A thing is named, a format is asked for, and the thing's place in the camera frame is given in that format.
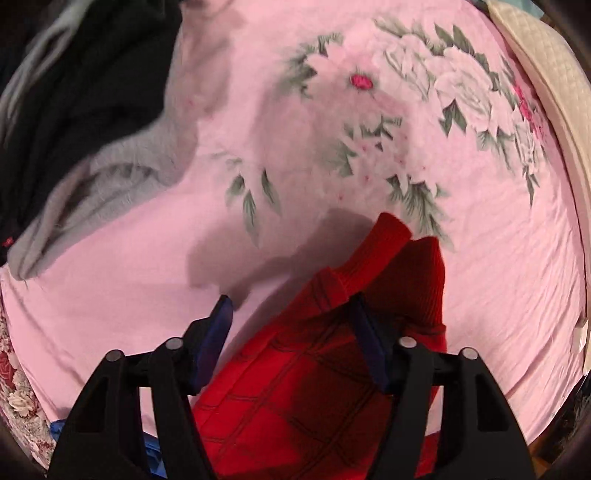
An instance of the blue cloth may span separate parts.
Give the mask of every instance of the blue cloth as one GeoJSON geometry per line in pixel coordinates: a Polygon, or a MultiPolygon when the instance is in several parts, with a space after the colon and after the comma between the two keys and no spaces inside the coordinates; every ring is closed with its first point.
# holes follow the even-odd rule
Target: blue cloth
{"type": "MultiPolygon", "coordinates": [[[[483,0],[471,0],[471,1],[475,5],[486,3],[483,0]]],[[[530,15],[533,15],[536,18],[542,18],[542,15],[544,15],[544,12],[542,10],[540,10],[540,7],[538,7],[531,0],[501,0],[501,1],[505,2],[506,4],[514,5],[517,8],[521,8],[524,12],[528,12],[530,15]]]]}
{"type": "MultiPolygon", "coordinates": [[[[49,431],[56,442],[59,440],[65,424],[65,420],[57,420],[50,425],[49,431]]],[[[159,475],[162,478],[168,478],[166,476],[166,470],[164,469],[164,462],[162,461],[162,453],[160,452],[160,442],[158,439],[144,433],[144,443],[146,445],[146,454],[148,455],[150,472],[159,475]]]]}

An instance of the pink bedsheet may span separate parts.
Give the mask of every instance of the pink bedsheet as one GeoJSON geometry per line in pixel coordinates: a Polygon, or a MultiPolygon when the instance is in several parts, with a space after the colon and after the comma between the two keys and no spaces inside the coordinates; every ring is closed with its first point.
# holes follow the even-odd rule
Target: pink bedsheet
{"type": "Polygon", "coordinates": [[[390,211],[443,244],[450,351],[479,350],[527,439],[540,434],[582,375],[583,254],[556,139],[492,30],[463,0],[189,8],[167,93],[180,141],[199,136],[179,149],[186,178],[39,278],[2,270],[48,418],[67,416],[108,350],[153,349],[220,293],[237,308],[227,359],[390,211]]]}

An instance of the red knit fabric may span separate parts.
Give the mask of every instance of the red knit fabric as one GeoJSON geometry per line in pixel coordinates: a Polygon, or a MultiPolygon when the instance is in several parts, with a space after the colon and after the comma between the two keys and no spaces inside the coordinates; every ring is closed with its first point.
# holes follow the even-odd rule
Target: red knit fabric
{"type": "MultiPolygon", "coordinates": [[[[439,246],[410,238],[383,213],[345,265],[317,273],[208,386],[193,414],[220,478],[365,478],[392,400],[371,381],[342,306],[363,291],[405,335],[446,351],[439,246]]],[[[432,471],[436,452],[431,435],[417,476],[432,471]]]]}

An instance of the white flower print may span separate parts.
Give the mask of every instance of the white flower print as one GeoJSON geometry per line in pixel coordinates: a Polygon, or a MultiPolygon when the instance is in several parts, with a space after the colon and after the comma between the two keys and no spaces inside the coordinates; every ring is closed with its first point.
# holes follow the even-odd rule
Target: white flower print
{"type": "Polygon", "coordinates": [[[13,369],[18,370],[21,367],[21,364],[18,361],[17,355],[14,352],[8,352],[8,361],[13,369]]]}
{"type": "Polygon", "coordinates": [[[420,100],[427,101],[432,76],[426,60],[431,57],[431,52],[416,35],[391,37],[390,45],[378,51],[374,57],[374,62],[381,72],[379,77],[381,88],[392,96],[400,94],[399,82],[393,82],[388,72],[393,70],[420,100]]]}
{"type": "Polygon", "coordinates": [[[544,158],[540,141],[531,131],[530,123],[523,118],[518,108],[513,112],[515,124],[515,148],[521,165],[527,168],[529,175],[535,175],[544,158]]]}
{"type": "Polygon", "coordinates": [[[10,351],[10,340],[7,337],[0,337],[0,352],[8,353],[9,351],[10,351]]]}
{"type": "Polygon", "coordinates": [[[29,380],[27,379],[25,372],[21,369],[18,369],[14,372],[14,375],[12,376],[12,383],[14,383],[14,386],[17,390],[25,392],[29,392],[31,390],[29,380]]]}
{"type": "Polygon", "coordinates": [[[4,382],[0,382],[0,385],[2,386],[2,388],[0,389],[0,400],[7,401],[8,396],[11,392],[10,388],[8,388],[8,386],[4,382]]]}
{"type": "Polygon", "coordinates": [[[513,133],[510,106],[500,92],[492,91],[491,78],[473,56],[449,47],[443,57],[432,57],[426,65],[437,78],[433,87],[442,111],[455,100],[476,132],[489,131],[495,140],[498,128],[513,133]]]}
{"type": "Polygon", "coordinates": [[[21,416],[27,417],[35,410],[35,403],[32,398],[23,391],[11,392],[8,395],[8,404],[21,416]]]}
{"type": "Polygon", "coordinates": [[[47,429],[47,424],[42,418],[40,418],[39,416],[35,416],[27,422],[25,428],[29,434],[33,435],[34,437],[39,437],[40,435],[45,433],[45,430],[47,429]]]}

